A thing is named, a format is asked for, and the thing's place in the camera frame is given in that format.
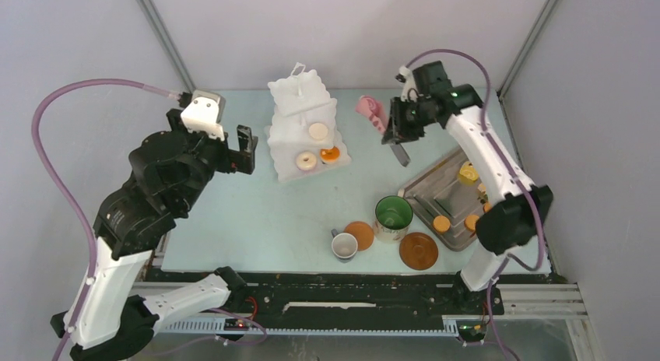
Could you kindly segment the white glazed donut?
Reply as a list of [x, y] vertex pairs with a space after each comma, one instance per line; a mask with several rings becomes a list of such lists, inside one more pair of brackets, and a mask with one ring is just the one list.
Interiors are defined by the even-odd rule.
[[310, 151], [301, 152], [297, 155], [295, 164], [301, 171], [311, 171], [318, 165], [318, 158]]

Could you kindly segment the white round cream cake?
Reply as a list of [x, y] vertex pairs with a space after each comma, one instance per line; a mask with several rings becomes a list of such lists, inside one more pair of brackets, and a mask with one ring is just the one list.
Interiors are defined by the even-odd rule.
[[316, 122], [309, 126], [308, 134], [311, 139], [316, 142], [327, 140], [330, 134], [330, 129], [326, 124]]

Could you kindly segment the orange glazed donut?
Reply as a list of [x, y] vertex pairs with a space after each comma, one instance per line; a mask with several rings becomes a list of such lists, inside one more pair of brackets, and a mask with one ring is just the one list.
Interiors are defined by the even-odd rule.
[[336, 146], [331, 149], [321, 149], [319, 151], [319, 157], [323, 164], [332, 164], [336, 163], [341, 157], [342, 153], [340, 149]]

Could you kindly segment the yellow swirl roll cake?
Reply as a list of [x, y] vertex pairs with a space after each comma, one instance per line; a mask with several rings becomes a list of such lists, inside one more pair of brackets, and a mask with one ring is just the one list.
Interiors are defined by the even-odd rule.
[[464, 162], [457, 174], [458, 181], [464, 185], [474, 185], [479, 180], [479, 174], [470, 161]]

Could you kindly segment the yellow layered cake slice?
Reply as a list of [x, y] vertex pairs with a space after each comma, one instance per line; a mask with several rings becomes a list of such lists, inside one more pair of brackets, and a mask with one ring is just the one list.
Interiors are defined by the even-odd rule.
[[483, 202], [488, 202], [488, 195], [486, 193], [486, 187], [483, 183], [480, 183], [477, 187], [479, 199]]

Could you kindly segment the pink-tipped metal tongs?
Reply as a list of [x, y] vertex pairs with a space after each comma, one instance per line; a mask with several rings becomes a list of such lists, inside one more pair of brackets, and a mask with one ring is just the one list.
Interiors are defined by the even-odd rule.
[[[370, 123], [381, 135], [383, 135], [385, 133], [385, 129], [387, 128], [387, 123], [388, 123], [386, 113], [384, 112], [384, 120], [382, 123], [376, 123], [376, 122], [372, 123], [371, 121]], [[390, 147], [398, 162], [403, 167], [407, 167], [410, 164], [410, 158], [408, 153], [404, 150], [404, 148], [401, 145], [390, 145]]]

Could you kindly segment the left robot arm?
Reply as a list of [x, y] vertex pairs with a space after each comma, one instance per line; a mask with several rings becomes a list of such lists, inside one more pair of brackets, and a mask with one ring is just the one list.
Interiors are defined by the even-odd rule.
[[132, 294], [162, 238], [185, 219], [215, 173], [250, 174], [258, 139], [237, 128], [239, 147], [183, 128], [158, 131], [129, 154], [129, 179], [102, 202], [93, 224], [95, 273], [84, 282], [84, 307], [56, 314], [51, 325], [72, 341], [74, 360], [123, 360], [167, 325], [216, 308], [237, 311], [246, 282], [220, 267], [198, 282], [153, 296]]

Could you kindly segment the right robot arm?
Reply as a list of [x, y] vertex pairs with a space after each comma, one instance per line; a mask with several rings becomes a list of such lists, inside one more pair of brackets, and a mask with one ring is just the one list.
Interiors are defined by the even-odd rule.
[[460, 271], [455, 307], [471, 313], [483, 291], [495, 283], [509, 260], [533, 272], [546, 259], [543, 223], [553, 202], [548, 186], [538, 186], [503, 147], [486, 116], [486, 103], [470, 85], [431, 95], [404, 91], [390, 100], [382, 142], [413, 142], [424, 128], [439, 124], [461, 147], [485, 186], [491, 208], [476, 222], [478, 245]]

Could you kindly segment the white three-tier dessert stand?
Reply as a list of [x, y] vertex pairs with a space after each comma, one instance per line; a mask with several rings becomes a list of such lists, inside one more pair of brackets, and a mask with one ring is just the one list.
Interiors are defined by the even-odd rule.
[[[351, 164], [352, 158], [336, 124], [337, 99], [331, 97], [316, 70], [307, 70], [306, 65], [298, 62], [286, 78], [269, 82], [268, 88], [275, 106], [265, 133], [280, 183]], [[330, 129], [327, 140], [316, 142], [310, 138], [308, 128], [316, 122], [326, 124]], [[323, 164], [319, 151], [334, 146], [340, 149], [341, 157], [336, 163]], [[299, 170], [295, 164], [297, 155], [305, 151], [318, 158], [318, 165], [307, 172]]]

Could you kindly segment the stainless steel tray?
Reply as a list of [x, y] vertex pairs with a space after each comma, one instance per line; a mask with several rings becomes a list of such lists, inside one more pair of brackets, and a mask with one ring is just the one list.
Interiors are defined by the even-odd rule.
[[[465, 217], [484, 213], [485, 202], [479, 199], [477, 191], [481, 181], [471, 186], [458, 181], [458, 171], [466, 161], [468, 158], [462, 149], [454, 149], [398, 191], [398, 196], [408, 201], [414, 214], [429, 227], [431, 233], [452, 251], [463, 251], [476, 240], [475, 233], [465, 228]], [[451, 221], [451, 228], [446, 233], [437, 233], [432, 226], [438, 215], [446, 216]]]

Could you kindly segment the large floral green-inside mug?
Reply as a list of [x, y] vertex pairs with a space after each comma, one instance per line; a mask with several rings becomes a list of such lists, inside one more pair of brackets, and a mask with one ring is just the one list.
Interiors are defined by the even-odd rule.
[[396, 195], [380, 199], [374, 214], [374, 236], [387, 244], [398, 243], [405, 237], [414, 216], [408, 201]]

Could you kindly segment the small wooden coaster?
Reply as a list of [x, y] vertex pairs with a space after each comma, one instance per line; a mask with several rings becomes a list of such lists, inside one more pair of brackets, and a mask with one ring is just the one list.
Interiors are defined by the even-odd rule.
[[372, 227], [365, 222], [351, 222], [344, 228], [344, 232], [355, 237], [358, 251], [365, 251], [374, 242], [374, 231]]

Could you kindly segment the large wooden coaster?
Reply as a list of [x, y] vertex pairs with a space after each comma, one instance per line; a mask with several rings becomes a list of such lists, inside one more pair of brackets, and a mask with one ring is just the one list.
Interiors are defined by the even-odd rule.
[[420, 232], [407, 234], [401, 240], [398, 252], [402, 262], [417, 271], [433, 267], [439, 258], [434, 239]]

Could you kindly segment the small white grey cup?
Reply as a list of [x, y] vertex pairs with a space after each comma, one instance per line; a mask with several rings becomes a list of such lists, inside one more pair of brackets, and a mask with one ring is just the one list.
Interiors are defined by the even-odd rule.
[[331, 250], [335, 258], [342, 263], [353, 260], [358, 252], [358, 241], [355, 236], [350, 233], [340, 233], [335, 229], [331, 234]]

